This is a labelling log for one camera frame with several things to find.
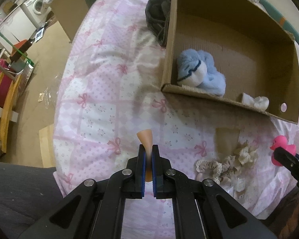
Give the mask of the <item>pink patterned quilt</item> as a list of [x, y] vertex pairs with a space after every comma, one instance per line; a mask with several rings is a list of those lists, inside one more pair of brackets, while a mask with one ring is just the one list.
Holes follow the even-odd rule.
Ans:
[[97, 0], [73, 42], [59, 88], [54, 121], [54, 173], [62, 195], [85, 179], [108, 179], [138, 153], [137, 133], [151, 129], [160, 155], [189, 178], [196, 162], [216, 158], [218, 127], [240, 131], [257, 148], [246, 187], [235, 198], [265, 219], [296, 185], [271, 163], [270, 146], [285, 135], [299, 153], [299, 123], [175, 94], [162, 93], [165, 54], [147, 27], [148, 0]]

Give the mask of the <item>clear plastic bag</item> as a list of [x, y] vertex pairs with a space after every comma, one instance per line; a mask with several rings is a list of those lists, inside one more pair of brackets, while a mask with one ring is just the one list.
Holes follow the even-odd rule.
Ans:
[[47, 85], [44, 90], [43, 102], [45, 109], [55, 108], [57, 103], [57, 97], [59, 92], [59, 86], [61, 84], [62, 74], [57, 74]]

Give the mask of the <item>brown cardboard box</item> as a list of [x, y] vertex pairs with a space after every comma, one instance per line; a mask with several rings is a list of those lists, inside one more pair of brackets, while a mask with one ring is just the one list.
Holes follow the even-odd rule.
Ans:
[[[177, 84], [177, 57], [209, 52], [226, 79], [223, 97]], [[297, 123], [299, 63], [293, 36], [249, 0], [171, 0], [161, 90], [242, 107], [243, 93], [265, 96], [267, 116]]]

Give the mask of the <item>cream lace scrunchie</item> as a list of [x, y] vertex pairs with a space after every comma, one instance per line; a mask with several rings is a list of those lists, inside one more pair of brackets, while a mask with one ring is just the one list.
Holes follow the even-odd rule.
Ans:
[[257, 147], [252, 146], [249, 141], [246, 140], [242, 144], [238, 144], [234, 150], [235, 160], [242, 167], [253, 166], [258, 159], [257, 149]]

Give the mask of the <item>orange sponge piece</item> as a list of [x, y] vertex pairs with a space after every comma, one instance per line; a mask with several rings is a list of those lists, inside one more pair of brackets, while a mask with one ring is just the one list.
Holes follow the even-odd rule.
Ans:
[[153, 134], [151, 129], [145, 129], [137, 133], [137, 137], [141, 144], [144, 146], [146, 152], [146, 171], [145, 181], [152, 181], [152, 147], [153, 147]]

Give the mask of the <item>brown wooden cabinet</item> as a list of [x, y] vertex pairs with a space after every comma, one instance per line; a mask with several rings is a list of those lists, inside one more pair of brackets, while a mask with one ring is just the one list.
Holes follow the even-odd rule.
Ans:
[[51, 8], [64, 32], [72, 42], [89, 11], [85, 0], [53, 0]]

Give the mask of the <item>red yellow drying rack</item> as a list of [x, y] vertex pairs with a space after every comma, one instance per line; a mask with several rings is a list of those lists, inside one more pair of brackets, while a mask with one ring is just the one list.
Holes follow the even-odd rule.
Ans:
[[8, 129], [13, 115], [13, 107], [19, 93], [20, 73], [10, 73], [0, 65], [0, 153], [7, 153]]

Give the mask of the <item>beige lace scrunchie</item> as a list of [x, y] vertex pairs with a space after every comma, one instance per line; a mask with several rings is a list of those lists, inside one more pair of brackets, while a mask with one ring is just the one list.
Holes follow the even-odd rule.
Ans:
[[229, 186], [237, 178], [235, 174], [235, 156], [226, 156], [222, 161], [198, 160], [196, 162], [197, 181], [211, 179], [218, 185]]

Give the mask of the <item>light blue fluffy sock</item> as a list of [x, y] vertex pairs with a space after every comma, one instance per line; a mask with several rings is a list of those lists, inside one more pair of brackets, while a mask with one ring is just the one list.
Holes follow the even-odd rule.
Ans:
[[216, 69], [210, 53], [203, 50], [184, 50], [177, 58], [177, 67], [179, 86], [200, 88], [219, 97], [225, 95], [225, 76]]

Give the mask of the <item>black bag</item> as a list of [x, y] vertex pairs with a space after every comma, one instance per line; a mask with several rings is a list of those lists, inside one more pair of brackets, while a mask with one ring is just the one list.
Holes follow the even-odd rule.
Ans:
[[145, 9], [146, 23], [159, 45], [166, 47], [171, 0], [149, 0]]

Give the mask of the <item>white sock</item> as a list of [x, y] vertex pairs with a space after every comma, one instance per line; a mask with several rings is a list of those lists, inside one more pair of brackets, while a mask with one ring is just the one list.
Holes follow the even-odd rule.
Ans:
[[241, 103], [260, 111], [265, 111], [269, 107], [269, 99], [267, 97], [258, 96], [254, 98], [246, 93], [242, 94]]

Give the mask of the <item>grey trouser leg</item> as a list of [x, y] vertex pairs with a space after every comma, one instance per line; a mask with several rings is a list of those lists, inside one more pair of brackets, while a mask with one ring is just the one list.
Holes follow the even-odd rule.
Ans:
[[0, 238], [18, 238], [63, 199], [55, 171], [0, 162]]

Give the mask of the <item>teal bolster pillow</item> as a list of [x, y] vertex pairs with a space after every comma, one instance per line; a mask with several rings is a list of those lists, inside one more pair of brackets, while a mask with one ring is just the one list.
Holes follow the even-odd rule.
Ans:
[[284, 16], [267, 0], [259, 0], [260, 4], [265, 8], [267, 13], [285, 30], [293, 34], [295, 41], [299, 45], [299, 33], [292, 24], [284, 18]]

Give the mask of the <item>white washing machine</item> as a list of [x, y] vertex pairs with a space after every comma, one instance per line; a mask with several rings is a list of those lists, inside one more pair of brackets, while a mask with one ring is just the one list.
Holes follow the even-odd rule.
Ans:
[[47, 21], [47, 16], [51, 12], [51, 7], [43, 2], [44, 0], [23, 0], [21, 4], [21, 9], [36, 28]]

